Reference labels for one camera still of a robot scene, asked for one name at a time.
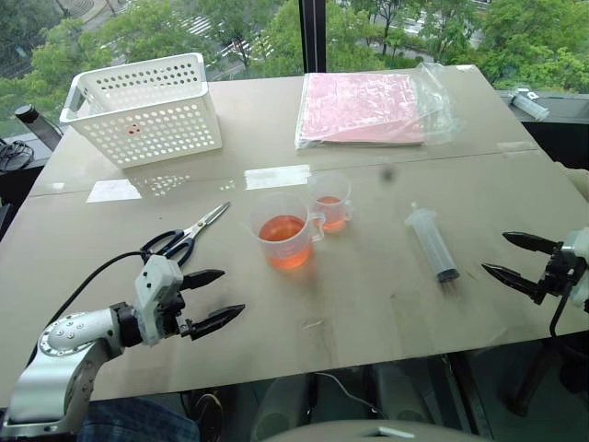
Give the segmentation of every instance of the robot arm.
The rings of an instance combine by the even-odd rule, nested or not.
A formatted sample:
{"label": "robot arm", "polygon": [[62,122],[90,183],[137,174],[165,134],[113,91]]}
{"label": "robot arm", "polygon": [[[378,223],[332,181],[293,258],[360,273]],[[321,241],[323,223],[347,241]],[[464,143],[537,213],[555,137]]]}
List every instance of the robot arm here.
{"label": "robot arm", "polygon": [[35,437],[74,433],[86,416],[100,367],[122,355],[125,347],[150,346],[175,334],[192,340],[214,332],[245,306],[216,311],[193,323],[182,317],[180,290],[209,284],[224,274],[203,271],[182,276],[174,261],[153,255],[137,279],[133,306],[119,303],[88,313],[68,315],[49,325],[37,353],[14,388],[1,437]]}

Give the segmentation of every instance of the plastic syringe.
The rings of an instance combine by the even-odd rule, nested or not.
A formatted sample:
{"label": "plastic syringe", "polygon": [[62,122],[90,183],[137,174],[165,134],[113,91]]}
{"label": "plastic syringe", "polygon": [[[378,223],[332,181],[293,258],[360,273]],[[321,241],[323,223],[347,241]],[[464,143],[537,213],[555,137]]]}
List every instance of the plastic syringe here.
{"label": "plastic syringe", "polygon": [[411,203],[411,207],[413,213],[405,220],[405,224],[413,226],[415,229],[423,252],[427,256],[438,282],[443,283],[460,276],[433,220],[436,217],[436,212],[430,209],[421,209],[417,203]]}

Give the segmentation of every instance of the orange liquid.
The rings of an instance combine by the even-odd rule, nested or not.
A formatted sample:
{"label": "orange liquid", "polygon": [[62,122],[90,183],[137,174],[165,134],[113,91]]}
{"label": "orange liquid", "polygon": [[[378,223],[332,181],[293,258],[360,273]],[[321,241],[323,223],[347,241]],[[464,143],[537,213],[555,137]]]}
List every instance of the orange liquid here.
{"label": "orange liquid", "polygon": [[[259,237],[267,241],[284,241],[300,232],[305,223],[292,215],[275,216],[260,229]],[[281,270],[290,270],[302,265],[311,256],[311,243],[293,256],[284,259],[268,257],[268,262]]]}
{"label": "orange liquid", "polygon": [[[323,196],[317,200],[319,203],[323,204],[337,204],[340,202],[340,198],[336,198],[335,196]],[[341,217],[341,219],[337,219],[335,221],[331,221],[330,223],[325,223],[323,225],[323,231],[325,232],[337,232],[343,229],[346,225],[346,218],[345,215]]]}

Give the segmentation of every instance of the table surface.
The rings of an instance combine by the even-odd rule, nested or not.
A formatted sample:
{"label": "table surface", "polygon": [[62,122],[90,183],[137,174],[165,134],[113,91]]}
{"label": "table surface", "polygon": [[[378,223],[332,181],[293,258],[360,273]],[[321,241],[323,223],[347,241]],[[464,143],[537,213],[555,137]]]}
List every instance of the table surface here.
{"label": "table surface", "polygon": [[[198,239],[184,273],[226,275],[186,292],[185,316],[231,304],[246,310],[196,342],[174,337],[107,363],[94,399],[189,390],[312,370],[440,354],[548,335],[557,299],[541,306],[490,277],[481,262],[537,279],[546,256],[502,239],[523,230],[561,239],[587,224],[587,205],[474,67],[441,80],[463,122],[454,142],[295,152],[302,78],[212,83],[224,147],[118,170],[68,130],[0,243],[0,405],[6,405],[43,324],[87,274],[218,204],[231,208]],[[272,269],[243,222],[253,202],[246,171],[308,165],[352,183],[353,220],[326,235],[301,269]],[[392,179],[388,179],[392,170]],[[129,180],[141,198],[87,203],[97,180]],[[308,198],[306,186],[283,190]],[[403,221],[417,201],[438,226],[461,276],[438,285]],[[133,302],[132,258],[93,282],[70,311]],[[585,330],[566,308],[561,333]]]}

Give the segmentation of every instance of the plastic bag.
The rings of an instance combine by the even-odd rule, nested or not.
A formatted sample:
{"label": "plastic bag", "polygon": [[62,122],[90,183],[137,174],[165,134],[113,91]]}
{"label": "plastic bag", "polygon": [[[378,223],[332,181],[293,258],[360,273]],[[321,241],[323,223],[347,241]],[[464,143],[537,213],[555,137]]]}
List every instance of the plastic bag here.
{"label": "plastic bag", "polygon": [[459,128],[436,77],[440,64],[409,74],[306,74],[295,146],[439,144]]}

